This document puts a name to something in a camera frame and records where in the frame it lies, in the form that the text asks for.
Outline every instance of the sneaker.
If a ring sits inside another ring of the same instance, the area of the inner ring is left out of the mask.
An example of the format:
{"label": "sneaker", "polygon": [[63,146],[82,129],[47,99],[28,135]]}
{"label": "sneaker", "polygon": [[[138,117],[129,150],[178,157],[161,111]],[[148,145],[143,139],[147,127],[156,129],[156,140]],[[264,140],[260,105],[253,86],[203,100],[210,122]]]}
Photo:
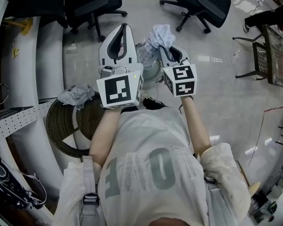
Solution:
{"label": "sneaker", "polygon": [[243,30],[245,33],[248,33],[250,31],[250,27],[245,24],[245,20],[243,21]]}
{"label": "sneaker", "polygon": [[153,100],[154,102],[158,103],[158,104],[161,104],[161,105],[165,105],[164,103],[162,103],[161,101],[159,100],[156,100],[150,96],[147,95],[147,93],[143,90],[142,93],[141,93],[141,100],[140,100],[140,103],[143,103],[143,101],[145,99],[149,99],[149,100]]}

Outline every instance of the chair wheel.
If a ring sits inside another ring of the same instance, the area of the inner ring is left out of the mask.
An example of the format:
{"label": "chair wheel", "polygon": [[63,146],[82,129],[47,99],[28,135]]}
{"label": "chair wheel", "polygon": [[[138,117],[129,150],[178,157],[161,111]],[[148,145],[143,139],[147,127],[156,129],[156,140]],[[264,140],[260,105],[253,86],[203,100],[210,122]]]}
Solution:
{"label": "chair wheel", "polygon": [[102,35],[102,36],[99,37],[99,41],[100,41],[100,42],[104,42],[105,39],[106,39],[106,37],[105,37],[104,35]]}
{"label": "chair wheel", "polygon": [[72,30],[70,30],[70,32],[71,32],[72,34],[77,34],[79,31],[78,31],[76,28],[73,28]]}
{"label": "chair wheel", "polygon": [[176,31],[177,31],[177,32],[180,32],[182,29],[183,29],[182,27],[178,26],[178,27],[176,28]]}

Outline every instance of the table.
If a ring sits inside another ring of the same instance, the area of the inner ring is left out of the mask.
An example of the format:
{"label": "table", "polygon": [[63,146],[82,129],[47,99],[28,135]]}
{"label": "table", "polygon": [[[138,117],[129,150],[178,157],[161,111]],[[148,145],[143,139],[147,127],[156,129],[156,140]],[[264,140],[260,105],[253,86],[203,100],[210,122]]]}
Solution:
{"label": "table", "polygon": [[[265,45],[256,42],[261,36],[265,39]],[[268,83],[283,87],[283,38],[270,26],[263,25],[263,33],[254,39],[233,37],[235,39],[252,42],[255,59],[255,71],[236,78],[259,75],[262,78],[257,80],[267,78]]]}

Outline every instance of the round woven basket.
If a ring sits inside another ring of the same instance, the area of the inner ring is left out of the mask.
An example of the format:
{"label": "round woven basket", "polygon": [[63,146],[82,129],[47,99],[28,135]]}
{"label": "round woven basket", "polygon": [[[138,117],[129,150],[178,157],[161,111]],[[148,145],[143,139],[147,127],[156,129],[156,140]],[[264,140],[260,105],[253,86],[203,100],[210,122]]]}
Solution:
{"label": "round woven basket", "polygon": [[[92,98],[92,101],[86,101],[84,108],[76,112],[78,129],[89,140],[92,139],[93,134],[105,112],[105,110],[101,108],[100,104],[100,95],[95,92],[95,96]],[[49,138],[57,149],[68,156],[81,158],[82,156],[88,155],[89,149],[76,149],[63,142],[66,137],[76,131],[72,122],[73,110],[74,106],[63,105],[62,102],[56,100],[48,110],[46,130]]]}

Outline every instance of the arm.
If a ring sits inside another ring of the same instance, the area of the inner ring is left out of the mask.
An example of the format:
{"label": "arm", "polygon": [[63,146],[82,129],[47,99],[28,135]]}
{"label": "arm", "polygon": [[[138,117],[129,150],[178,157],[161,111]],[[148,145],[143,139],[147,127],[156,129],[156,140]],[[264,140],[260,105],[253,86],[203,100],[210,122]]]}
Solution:
{"label": "arm", "polygon": [[211,147],[208,132],[197,112],[194,101],[191,97],[181,97],[183,109],[187,120],[189,133],[196,155],[200,156]]}
{"label": "arm", "polygon": [[111,150],[121,111],[121,109],[105,111],[90,142],[89,155],[101,167],[104,166]]}

